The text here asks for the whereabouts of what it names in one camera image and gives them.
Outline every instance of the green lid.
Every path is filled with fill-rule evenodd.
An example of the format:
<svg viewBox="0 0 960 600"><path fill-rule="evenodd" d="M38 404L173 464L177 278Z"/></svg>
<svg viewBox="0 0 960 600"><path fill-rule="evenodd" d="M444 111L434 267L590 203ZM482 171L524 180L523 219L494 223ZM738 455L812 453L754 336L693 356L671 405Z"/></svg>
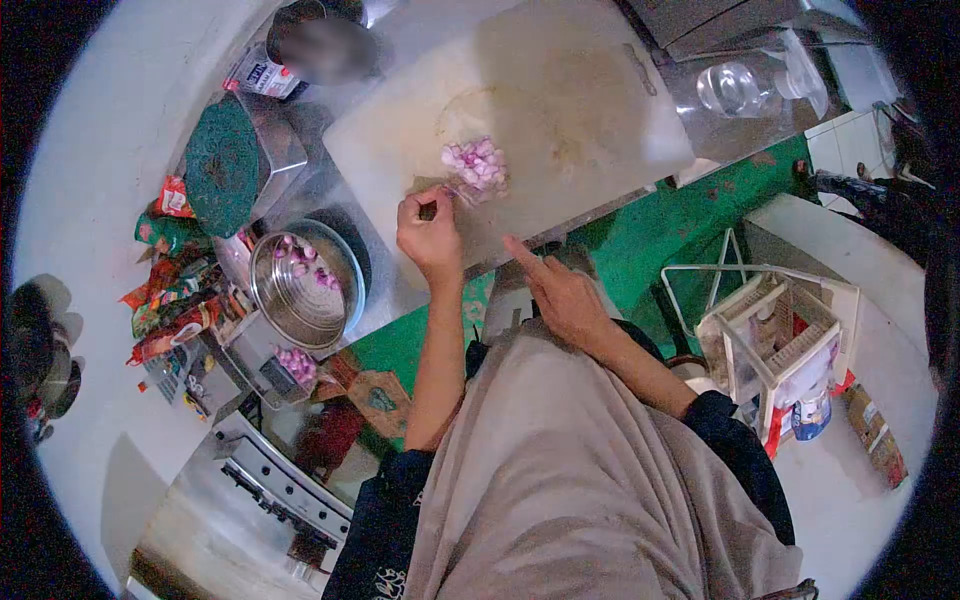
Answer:
<svg viewBox="0 0 960 600"><path fill-rule="evenodd" d="M233 94L207 107L186 144L186 197L200 227L230 237L256 200L256 133Z"/></svg>

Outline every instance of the cardboard box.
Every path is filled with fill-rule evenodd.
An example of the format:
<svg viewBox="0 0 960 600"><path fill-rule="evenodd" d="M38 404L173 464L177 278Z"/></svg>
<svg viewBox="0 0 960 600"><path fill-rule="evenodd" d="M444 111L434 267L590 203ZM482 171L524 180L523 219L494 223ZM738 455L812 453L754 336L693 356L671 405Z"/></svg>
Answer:
<svg viewBox="0 0 960 600"><path fill-rule="evenodd" d="M396 373L362 371L347 395L377 433L388 439L403 437L413 402Z"/></svg>
<svg viewBox="0 0 960 600"><path fill-rule="evenodd" d="M843 393L847 402L847 419L870 456L874 468L882 474L891 490L903 483L907 476L903 456L874 402L863 386L856 384Z"/></svg>
<svg viewBox="0 0 960 600"><path fill-rule="evenodd" d="M326 402L338 396L346 396L360 369L360 361L349 348L330 356L317 369L317 387L310 401Z"/></svg>

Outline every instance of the label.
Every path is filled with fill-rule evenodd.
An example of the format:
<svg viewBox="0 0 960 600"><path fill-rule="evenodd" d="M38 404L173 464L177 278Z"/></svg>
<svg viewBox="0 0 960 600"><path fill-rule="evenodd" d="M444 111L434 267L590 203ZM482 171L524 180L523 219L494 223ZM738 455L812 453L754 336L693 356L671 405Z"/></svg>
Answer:
<svg viewBox="0 0 960 600"><path fill-rule="evenodd" d="M390 395L383 388L372 388L367 403L370 404L371 408L385 413L396 410L396 403L390 399Z"/></svg>
<svg viewBox="0 0 960 600"><path fill-rule="evenodd" d="M186 206L186 196L180 192L163 188L164 213L169 213L170 211L182 211L184 206Z"/></svg>
<svg viewBox="0 0 960 600"><path fill-rule="evenodd" d="M867 404L863 407L863 422L867 423L867 428L870 428L870 421L874 419L876 413L879 412L879 409L874 406L874 402L871 400L870 404Z"/></svg>
<svg viewBox="0 0 960 600"><path fill-rule="evenodd" d="M883 439L883 435L889 430L890 427L888 427L886 423L883 423L883 426L880 427L879 433L876 434L876 439L870 442L870 447L867 448L867 454L874 453L874 448L876 448L876 445L880 443L881 439Z"/></svg>
<svg viewBox="0 0 960 600"><path fill-rule="evenodd" d="M299 83L286 67L267 58L261 42L247 49L224 80L223 88L286 98Z"/></svg>

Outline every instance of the person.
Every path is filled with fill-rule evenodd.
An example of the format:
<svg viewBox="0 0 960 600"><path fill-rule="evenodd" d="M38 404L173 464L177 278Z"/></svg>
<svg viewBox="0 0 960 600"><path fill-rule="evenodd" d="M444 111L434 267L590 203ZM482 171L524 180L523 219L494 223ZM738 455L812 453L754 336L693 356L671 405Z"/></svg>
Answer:
<svg viewBox="0 0 960 600"><path fill-rule="evenodd" d="M612 320L590 277L505 237L540 315L504 330L465 383L452 196L430 188L397 210L397 245L430 290L414 404L404 452L361 488L324 598L795 586L803 553L758 438L728 397L697 396Z"/></svg>
<svg viewBox="0 0 960 600"><path fill-rule="evenodd" d="M934 190L928 183L899 178L874 180L866 175L862 162L857 163L857 172L862 174L859 178L824 169L813 171L804 158L794 161L793 171L811 198L817 192L846 198L860 216L840 212L841 215L876 233L926 268L937 220Z"/></svg>

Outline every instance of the white wall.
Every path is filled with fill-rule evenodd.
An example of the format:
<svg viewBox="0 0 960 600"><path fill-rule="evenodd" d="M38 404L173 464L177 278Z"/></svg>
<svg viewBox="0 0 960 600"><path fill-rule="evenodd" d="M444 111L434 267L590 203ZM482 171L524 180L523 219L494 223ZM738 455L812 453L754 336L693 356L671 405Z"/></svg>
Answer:
<svg viewBox="0 0 960 600"><path fill-rule="evenodd" d="M143 370L124 365L131 311L117 299L149 273L148 263L134 265L145 247L133 241L133 224L230 57L278 1L121 2L78 58L37 146L14 285L50 274L66 286L68 309L84 320L73 353L86 362L76 402L39 455L75 535L114 589L125 573L114 572L110 557L116 563L132 550L146 518L137 507L157 504L207 431L182 404L140 394ZM114 473L105 498L108 465L137 461L117 453L141 455L154 472L147 479L160 485L125 486ZM109 523L105 502L114 507Z"/></svg>

